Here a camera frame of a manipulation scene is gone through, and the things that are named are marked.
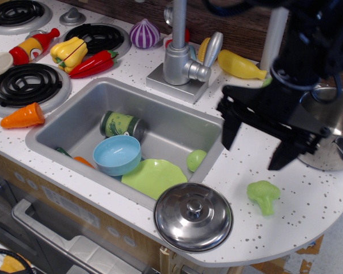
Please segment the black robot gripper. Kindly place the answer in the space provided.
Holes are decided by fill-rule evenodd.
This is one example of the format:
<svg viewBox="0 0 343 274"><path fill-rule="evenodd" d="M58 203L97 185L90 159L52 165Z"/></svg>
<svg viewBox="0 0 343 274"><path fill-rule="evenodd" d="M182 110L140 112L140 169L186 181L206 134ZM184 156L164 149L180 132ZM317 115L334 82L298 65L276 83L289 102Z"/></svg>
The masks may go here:
<svg viewBox="0 0 343 274"><path fill-rule="evenodd" d="M273 76L270 85L247 88L225 85L217 110L224 119L222 145L230 150L242 123L280 140L268 170L279 171L297 156L315 153L329 129L308 114L300 100L318 85L317 76L307 79Z"/></svg>

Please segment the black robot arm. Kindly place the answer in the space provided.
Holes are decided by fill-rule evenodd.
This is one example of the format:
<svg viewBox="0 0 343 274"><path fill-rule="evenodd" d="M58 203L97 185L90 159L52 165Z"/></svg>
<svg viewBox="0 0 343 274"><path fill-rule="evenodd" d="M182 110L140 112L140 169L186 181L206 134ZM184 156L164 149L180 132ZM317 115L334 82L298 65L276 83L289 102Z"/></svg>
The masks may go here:
<svg viewBox="0 0 343 274"><path fill-rule="evenodd" d="M217 109L224 119L222 144L230 148L242 123L280 140L269 164L280 170L305 153L313 154L329 136L323 123L300 100L320 80L333 77L341 91L343 72L343 1L243 1L221 7L205 1L218 16L234 16L254 6L284 7L291 13L286 42L274 60L271 82L260 88L224 86Z"/></svg>

